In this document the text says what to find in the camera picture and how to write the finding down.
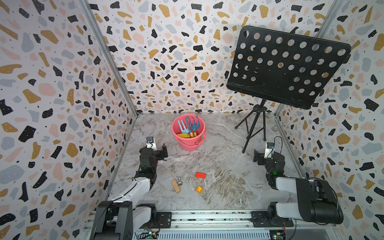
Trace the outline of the light blue garden fork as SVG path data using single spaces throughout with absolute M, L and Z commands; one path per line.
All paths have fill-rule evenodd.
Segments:
M 189 134 L 188 128 L 187 128 L 187 126 L 186 126 L 186 124 L 184 123 L 183 120 L 178 120 L 178 125 L 179 125 L 179 128 L 182 131 L 182 133 Z

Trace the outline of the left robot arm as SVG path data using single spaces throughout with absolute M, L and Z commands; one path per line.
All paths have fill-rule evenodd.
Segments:
M 102 201 L 96 207 L 91 240 L 132 240 L 140 227 L 156 222 L 156 206 L 139 201 L 154 186 L 158 161 L 167 157 L 166 145 L 161 150 L 150 144 L 140 149 L 140 165 L 132 184 L 115 199 Z

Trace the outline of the yellow scoop yellow handle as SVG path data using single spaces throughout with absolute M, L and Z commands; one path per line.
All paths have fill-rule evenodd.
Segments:
M 181 133 L 181 134 L 177 134 L 178 137 L 180 138 L 186 138 L 186 139 L 189 139 L 193 136 L 191 136 L 190 134 L 187 134 L 187 133 Z

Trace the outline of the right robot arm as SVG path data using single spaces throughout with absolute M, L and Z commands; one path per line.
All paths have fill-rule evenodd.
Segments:
M 266 168 L 267 183 L 272 189 L 297 197 L 296 202 L 271 202 L 266 211 L 254 212 L 255 226 L 293 227 L 293 220 L 318 225 L 340 225 L 343 222 L 344 214 L 338 196 L 327 181 L 285 176 L 285 157 L 274 150 L 267 155 L 255 150 L 254 162 Z

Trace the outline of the teal rake yellow handle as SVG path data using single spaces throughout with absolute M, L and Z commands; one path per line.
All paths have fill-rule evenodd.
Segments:
M 187 128 L 188 128 L 189 134 L 190 134 L 191 136 L 194 137 L 194 133 L 193 133 L 193 131 L 192 131 L 192 129 L 191 129 L 191 121 L 190 121 L 190 118 L 189 118 L 189 117 L 186 117 L 185 121 L 186 121 L 186 124 L 187 124 Z
M 191 124 L 190 124 L 191 130 L 194 134 L 194 137 L 196 137 L 198 135 L 197 130 L 199 128 L 199 118 L 198 116 L 194 116 L 194 117 L 190 117 L 190 120 L 191 120 Z

